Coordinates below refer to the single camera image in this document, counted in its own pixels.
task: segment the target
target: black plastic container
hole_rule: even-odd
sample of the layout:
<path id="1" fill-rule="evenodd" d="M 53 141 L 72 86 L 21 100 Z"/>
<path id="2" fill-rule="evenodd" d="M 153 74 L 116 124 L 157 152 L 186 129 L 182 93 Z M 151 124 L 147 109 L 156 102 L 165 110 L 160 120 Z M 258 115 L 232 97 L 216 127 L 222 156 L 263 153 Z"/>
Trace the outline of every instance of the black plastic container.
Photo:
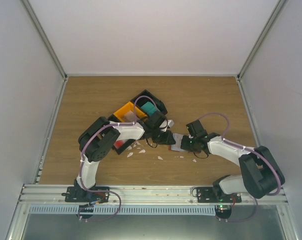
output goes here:
<path id="1" fill-rule="evenodd" d="M 140 97 L 140 96 L 148 96 L 148 97 L 150 97 L 154 101 L 156 107 L 160 110 L 161 113 L 163 113 L 164 115 L 166 115 L 168 113 L 165 104 L 161 100 L 159 100 L 158 98 L 156 98 L 153 94 L 151 94 L 148 90 L 143 90 L 139 95 L 137 95 L 136 97 L 134 97 L 131 100 L 131 102 L 134 104 L 135 101 L 136 101 L 136 99 L 138 97 Z M 143 97 L 143 98 L 140 98 L 137 101 L 136 105 L 141 109 L 141 107 L 144 104 L 146 104 L 147 102 L 151 102 L 151 101 L 149 99 L 147 99 L 146 97 Z"/>
<path id="2" fill-rule="evenodd" d="M 131 102 L 134 104 L 135 103 L 135 100 L 140 97 L 140 96 L 148 96 L 150 97 L 156 107 L 160 110 L 161 113 L 163 113 L 164 115 L 166 115 L 168 113 L 167 109 L 166 109 L 166 106 L 165 104 L 159 100 L 158 98 L 156 98 L 153 94 L 151 94 L 148 90 L 143 90 L 139 95 L 137 95 L 136 97 L 134 97 Z M 149 99 L 147 99 L 146 97 L 143 97 L 143 98 L 140 98 L 137 103 L 136 103 L 136 106 L 142 111 L 144 112 L 146 115 L 148 115 L 145 111 L 143 111 L 141 109 L 141 107 L 146 104 L 147 102 L 151 102 Z M 121 123 L 121 121 L 116 117 L 114 116 L 113 114 L 111 116 L 109 116 L 107 118 L 109 121 L 113 121 L 113 122 L 116 122 L 116 123 Z M 119 148 L 116 148 L 115 146 L 112 147 L 113 150 L 116 151 L 116 153 L 118 155 L 120 155 L 124 150 L 127 149 L 127 147 L 129 147 L 131 144 L 133 144 L 136 140 L 135 139 L 129 139 L 127 140 L 121 147 Z"/>

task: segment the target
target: aluminum frame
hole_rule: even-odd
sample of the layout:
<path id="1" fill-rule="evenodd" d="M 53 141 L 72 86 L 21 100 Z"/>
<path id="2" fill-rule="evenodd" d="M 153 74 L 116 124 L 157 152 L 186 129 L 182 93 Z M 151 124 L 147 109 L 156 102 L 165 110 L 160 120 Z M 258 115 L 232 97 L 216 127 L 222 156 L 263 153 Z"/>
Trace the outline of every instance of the aluminum frame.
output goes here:
<path id="1" fill-rule="evenodd" d="M 278 0 L 270 17 L 268 18 L 266 24 L 264 25 L 262 32 L 260 33 L 259 37 L 257 38 L 249 56 L 245 60 L 239 74 L 238 78 L 241 81 L 243 75 L 245 74 L 246 70 L 248 69 L 252 59 L 255 57 L 256 53 L 258 52 L 259 48 L 261 47 L 263 41 L 265 40 L 266 36 L 268 35 L 269 31 L 273 27 L 274 23 L 278 19 L 278 16 L 280 15 L 282 9 L 286 5 L 288 0 Z"/>
<path id="2" fill-rule="evenodd" d="M 26 184 L 22 187 L 20 198 L 12 219 L 12 223 L 7 235 L 7 240 L 21 240 L 23 237 L 24 229 L 27 225 L 28 215 L 30 209 L 34 206 L 50 206 L 50 207 L 69 207 L 78 206 L 83 203 L 70 203 L 65 202 L 65 197 L 62 193 L 67 191 L 70 185 L 39 185 L 39 184 Z M 122 199 L 123 206 L 128 208 L 205 208 L 213 207 L 218 203 L 198 203 L 197 198 L 192 195 L 194 187 L 207 187 L 207 186 L 192 186 L 192 185 L 109 185 L 110 190 L 117 192 Z M 253 199 L 248 193 L 241 194 L 242 202 L 237 205 L 254 205 Z M 101 206 L 103 208 L 112 208 L 118 206 L 118 198 L 114 195 L 109 196 L 109 202 Z M 258 199 L 259 205 L 274 205 L 277 206 L 278 214 L 281 219 L 282 228 L 285 237 L 288 240 L 298 240 L 296 226 L 292 218 L 287 198 L 283 189 L 277 196 L 264 196 Z M 56 214 L 65 214 L 63 211 L 58 211 Z"/>
<path id="3" fill-rule="evenodd" d="M 59 113 L 59 109 L 60 109 L 60 106 L 61 106 L 61 102 L 62 102 L 64 93 L 65 93 L 65 90 L 66 90 L 68 79 L 69 79 L 69 77 L 67 77 L 62 82 L 61 87 L 60 87 L 60 91 L 59 91 L 59 93 L 56 97 L 56 101 L 55 101 L 55 104 L 54 104 L 54 107 L 53 107 L 53 112 L 52 112 L 52 115 L 51 115 L 51 118 L 50 118 L 50 121 L 49 121 L 49 125 L 48 125 L 48 128 L 47 128 L 46 134 L 45 134 L 46 138 L 45 138 L 45 141 L 44 141 L 43 150 L 42 150 L 40 159 L 38 161 L 39 165 L 38 165 L 38 167 L 36 169 L 36 173 L 33 177 L 33 183 L 34 184 L 37 184 L 39 182 L 41 174 L 42 174 L 43 164 L 44 164 L 45 159 L 46 159 L 46 155 L 47 155 L 48 148 L 49 148 L 49 143 L 50 143 L 50 140 L 51 140 L 53 130 L 55 128 L 56 120 L 57 120 L 57 117 L 58 117 L 58 113 Z"/>
<path id="4" fill-rule="evenodd" d="M 35 11 L 33 10 L 29 0 L 20 0 L 22 6 L 24 7 L 27 15 L 29 16 L 31 22 L 33 23 L 34 28 L 36 29 L 37 33 L 39 34 L 41 40 L 43 41 L 46 49 L 48 50 L 50 56 L 52 57 L 54 64 L 56 66 L 56 68 L 58 69 L 58 71 L 60 72 L 61 76 L 63 77 L 63 79 L 65 80 L 68 76 L 65 72 L 65 70 L 63 69 L 44 29 L 42 28 L 40 21 L 35 13 Z"/>

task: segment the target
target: wood grain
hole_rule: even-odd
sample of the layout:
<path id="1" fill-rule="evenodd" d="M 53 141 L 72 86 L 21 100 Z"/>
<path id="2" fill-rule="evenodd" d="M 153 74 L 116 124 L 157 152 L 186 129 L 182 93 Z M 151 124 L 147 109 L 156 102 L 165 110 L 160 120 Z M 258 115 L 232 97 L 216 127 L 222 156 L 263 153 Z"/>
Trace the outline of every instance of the wood grain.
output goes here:
<path id="1" fill-rule="evenodd" d="M 80 134 L 97 118 L 110 116 L 144 89 L 164 102 L 167 118 L 174 120 L 173 132 L 187 134 L 186 124 L 205 113 L 221 112 L 230 120 L 226 138 L 255 146 L 234 77 L 70 77 L 40 184 L 73 184 L 80 165 Z M 221 134 L 226 127 L 220 116 L 208 116 L 201 122 L 208 133 Z M 139 142 L 141 146 L 125 150 L 121 155 L 111 151 L 99 165 L 96 182 L 106 185 L 209 185 L 227 174 L 240 173 L 239 167 L 219 156 L 198 159 L 191 153 L 169 151 L 168 146 L 151 148 L 145 140 Z"/>

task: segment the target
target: purple cable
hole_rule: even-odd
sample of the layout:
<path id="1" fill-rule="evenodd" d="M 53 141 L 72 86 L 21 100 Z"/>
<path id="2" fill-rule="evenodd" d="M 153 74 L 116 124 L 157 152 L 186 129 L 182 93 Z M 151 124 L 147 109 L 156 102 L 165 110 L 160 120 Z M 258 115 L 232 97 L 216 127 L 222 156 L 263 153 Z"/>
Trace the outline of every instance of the purple cable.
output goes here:
<path id="1" fill-rule="evenodd" d="M 220 220 L 224 220 L 226 222 L 230 222 L 230 223 L 241 223 L 241 222 L 245 222 L 245 221 L 249 221 L 251 219 L 253 219 L 257 214 L 258 214 L 258 209 L 259 209 L 259 205 L 258 205 L 258 201 L 253 197 L 253 200 L 255 201 L 255 210 L 254 210 L 254 213 L 247 217 L 247 218 L 244 218 L 244 219 L 225 219 L 225 218 L 220 218 L 218 217 L 217 215 L 215 215 L 215 217 L 220 221 Z"/>
<path id="2" fill-rule="evenodd" d="M 222 137 L 222 139 L 223 139 L 223 138 L 225 137 L 225 134 L 226 134 L 227 131 L 229 130 L 229 127 L 230 127 L 230 122 L 229 122 L 228 117 L 227 117 L 226 115 L 220 113 L 220 112 L 215 112 L 215 111 L 213 111 L 213 112 L 208 112 L 208 113 L 202 115 L 202 116 L 199 117 L 197 120 L 200 120 L 200 119 L 205 118 L 205 117 L 210 116 L 210 115 L 219 115 L 219 116 L 223 117 L 223 118 L 226 120 L 226 128 L 225 128 L 224 132 L 223 132 L 222 135 L 221 135 L 221 137 Z"/>
<path id="3" fill-rule="evenodd" d="M 227 133 L 227 131 L 229 130 L 229 127 L 230 127 L 230 121 L 229 121 L 229 119 L 228 119 L 228 117 L 226 115 L 224 115 L 224 114 L 222 114 L 220 112 L 209 112 L 209 113 L 206 113 L 206 114 L 202 115 L 197 120 L 200 120 L 200 119 L 202 119 L 204 117 L 207 117 L 209 115 L 220 115 L 220 116 L 224 117 L 224 119 L 226 120 L 226 128 L 225 128 L 224 132 L 221 135 L 222 141 L 224 143 L 226 143 L 226 144 L 228 144 L 230 146 L 236 147 L 238 149 L 243 149 L 243 150 L 246 150 L 246 151 L 248 151 L 250 153 L 253 153 L 257 157 L 259 157 L 260 159 L 262 159 L 262 161 L 270 168 L 271 172 L 273 173 L 273 175 L 274 175 L 274 177 L 276 179 L 277 189 L 276 189 L 275 192 L 269 193 L 267 195 L 269 195 L 269 196 L 275 196 L 275 195 L 277 195 L 281 191 L 281 181 L 280 181 L 280 178 L 279 178 L 276 170 L 271 166 L 271 164 L 269 163 L 269 161 L 265 157 L 263 157 L 261 154 L 259 154 L 258 152 L 254 151 L 254 150 L 252 150 L 250 148 L 247 148 L 247 147 L 245 147 L 243 145 L 230 142 L 229 140 L 227 140 L 227 139 L 224 138 L 225 134 Z"/>
<path id="4" fill-rule="evenodd" d="M 137 105 L 138 100 L 139 100 L 139 99 L 142 99 L 142 98 L 149 99 L 149 100 L 153 103 L 153 105 L 155 106 L 155 108 L 156 108 L 157 110 L 159 110 L 158 107 L 157 107 L 157 105 L 156 105 L 156 103 L 155 103 L 155 101 L 153 101 L 151 97 L 149 97 L 149 96 L 144 96 L 144 95 L 139 96 L 139 97 L 134 101 L 134 105 L 133 105 L 134 123 L 136 123 L 137 120 L 138 120 L 138 117 L 137 117 L 137 115 L 136 115 L 136 105 Z"/>
<path id="5" fill-rule="evenodd" d="M 230 145 L 230 146 L 236 147 L 236 148 L 238 148 L 238 149 L 243 149 L 243 150 L 245 150 L 245 151 L 248 151 L 248 152 L 250 152 L 250 153 L 253 153 L 253 154 L 256 155 L 257 157 L 259 157 L 259 158 L 260 158 L 260 159 L 261 159 L 261 160 L 269 167 L 269 169 L 270 169 L 271 172 L 273 173 L 273 175 L 274 175 L 274 177 L 275 177 L 275 179 L 276 179 L 276 183 L 277 183 L 277 189 L 276 189 L 276 191 L 273 192 L 273 193 L 269 193 L 269 194 L 267 194 L 267 195 L 269 195 L 269 196 L 275 196 L 275 195 L 279 194 L 279 192 L 280 192 L 280 190 L 281 190 L 281 181 L 280 181 L 280 178 L 279 178 L 279 176 L 278 176 L 276 170 L 272 167 L 272 165 L 268 162 L 268 160 L 267 160 L 264 156 L 262 156 L 260 153 L 254 151 L 254 150 L 252 150 L 252 149 L 250 149 L 250 148 L 248 148 L 248 147 L 242 146 L 242 145 L 240 145 L 240 144 L 236 144 L 236 143 L 231 142 L 231 141 L 229 141 L 229 140 L 227 140 L 227 139 L 223 139 L 223 142 L 225 142 L 226 144 L 228 144 L 228 145 Z"/>
<path id="6" fill-rule="evenodd" d="M 134 122 L 120 122 L 120 123 L 110 123 L 110 124 L 107 124 L 103 127 L 101 127 L 95 134 L 92 135 L 92 137 L 87 141 L 87 143 L 84 145 L 82 151 L 81 151 L 81 157 L 82 159 L 85 159 L 85 152 L 88 148 L 88 146 L 90 145 L 90 143 L 93 141 L 93 139 L 95 139 L 96 136 L 98 136 L 104 129 L 106 128 L 109 128 L 109 127 L 115 127 L 115 126 L 133 126 L 137 123 L 137 115 L 136 115 L 136 104 L 137 104 L 137 101 L 141 98 L 147 98 L 147 99 L 150 99 L 151 102 L 153 103 L 153 105 L 155 106 L 156 109 L 157 108 L 157 105 L 156 103 L 148 96 L 139 96 L 135 102 L 134 102 L 134 106 L 133 106 L 133 113 L 134 113 L 134 116 L 135 116 L 135 121 Z M 104 220 L 109 220 L 111 218 L 113 218 L 115 215 L 118 214 L 118 212 L 120 211 L 121 209 L 121 205 L 122 205 L 122 201 L 121 201 L 121 197 L 114 191 L 110 191 L 110 190 L 90 190 L 88 189 L 85 185 L 84 185 L 84 182 L 82 180 L 82 169 L 83 169 L 83 166 L 84 166 L 84 162 L 82 161 L 81 164 L 80 164 L 80 169 L 79 169 L 79 179 L 80 179 L 80 183 L 82 185 L 82 188 L 90 193 L 110 193 L 110 194 L 114 194 L 117 196 L 117 198 L 119 199 L 119 207 L 117 208 L 117 210 L 115 211 L 115 213 L 109 217 L 106 217 L 106 218 L 103 218 L 103 219 L 92 219 L 92 220 L 88 220 L 86 219 L 85 221 L 86 222 L 101 222 L 101 221 L 104 221 Z M 79 209 L 78 211 L 78 214 L 77 214 L 77 217 L 79 219 L 81 219 L 81 216 L 80 216 L 80 212 L 81 212 L 81 208 Z"/>

